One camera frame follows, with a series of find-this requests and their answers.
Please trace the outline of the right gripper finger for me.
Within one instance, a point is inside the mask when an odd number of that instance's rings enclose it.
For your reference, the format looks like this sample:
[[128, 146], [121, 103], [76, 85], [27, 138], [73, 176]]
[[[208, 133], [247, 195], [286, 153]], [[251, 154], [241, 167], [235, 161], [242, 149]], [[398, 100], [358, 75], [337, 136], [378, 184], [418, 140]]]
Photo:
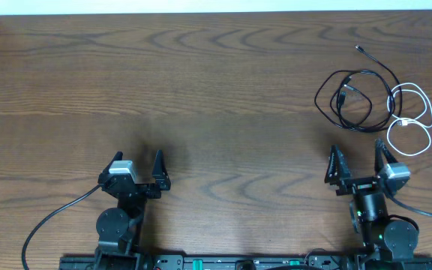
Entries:
[[384, 167], [384, 160], [387, 164], [396, 164], [398, 161], [394, 155], [389, 151], [386, 144], [382, 139], [375, 141], [375, 155], [374, 155], [374, 172], [379, 173]]
[[338, 185], [340, 182], [351, 178], [352, 173], [343, 152], [337, 145], [333, 145], [330, 149], [328, 169], [326, 170], [324, 182], [330, 185]]

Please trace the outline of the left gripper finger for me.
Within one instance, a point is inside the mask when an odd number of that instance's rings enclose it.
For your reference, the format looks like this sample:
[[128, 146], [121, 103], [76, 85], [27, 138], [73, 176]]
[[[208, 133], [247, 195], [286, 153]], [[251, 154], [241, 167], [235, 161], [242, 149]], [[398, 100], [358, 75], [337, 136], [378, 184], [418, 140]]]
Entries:
[[116, 161], [122, 161], [123, 158], [123, 152], [122, 151], [117, 151], [114, 155], [114, 157], [112, 158], [112, 160], [108, 163], [108, 165], [103, 169], [102, 174], [103, 175], [116, 175], [116, 174], [121, 174], [120, 169], [114, 168], [113, 169], [113, 164]]
[[154, 166], [152, 170], [152, 177], [155, 183], [159, 186], [162, 191], [169, 191], [171, 188], [171, 181], [167, 168], [164, 161], [164, 153], [162, 150], [158, 150], [154, 160]]

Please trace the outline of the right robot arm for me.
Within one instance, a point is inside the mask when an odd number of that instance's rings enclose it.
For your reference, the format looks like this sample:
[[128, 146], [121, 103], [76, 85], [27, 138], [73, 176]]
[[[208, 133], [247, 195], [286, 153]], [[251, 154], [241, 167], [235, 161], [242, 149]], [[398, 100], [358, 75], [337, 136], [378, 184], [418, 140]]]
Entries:
[[419, 226], [409, 217], [389, 214], [386, 199], [410, 180], [407, 165], [397, 161], [385, 143], [375, 142], [374, 174], [353, 177], [343, 152], [330, 148], [324, 182], [338, 196], [352, 196], [349, 210], [353, 229], [361, 235], [364, 250], [346, 255], [341, 269], [403, 269], [414, 259]]

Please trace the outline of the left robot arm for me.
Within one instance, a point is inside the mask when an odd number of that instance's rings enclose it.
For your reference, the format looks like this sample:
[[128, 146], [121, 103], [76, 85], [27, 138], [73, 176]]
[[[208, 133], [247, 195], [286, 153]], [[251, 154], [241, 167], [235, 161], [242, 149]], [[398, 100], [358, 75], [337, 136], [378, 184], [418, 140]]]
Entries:
[[164, 154], [157, 151], [152, 170], [152, 183], [139, 183], [134, 162], [123, 153], [114, 158], [98, 176], [102, 191], [117, 199], [117, 206], [103, 211], [97, 219], [99, 235], [95, 251], [95, 269], [153, 269], [152, 255], [140, 247], [146, 203], [161, 198], [171, 188]]

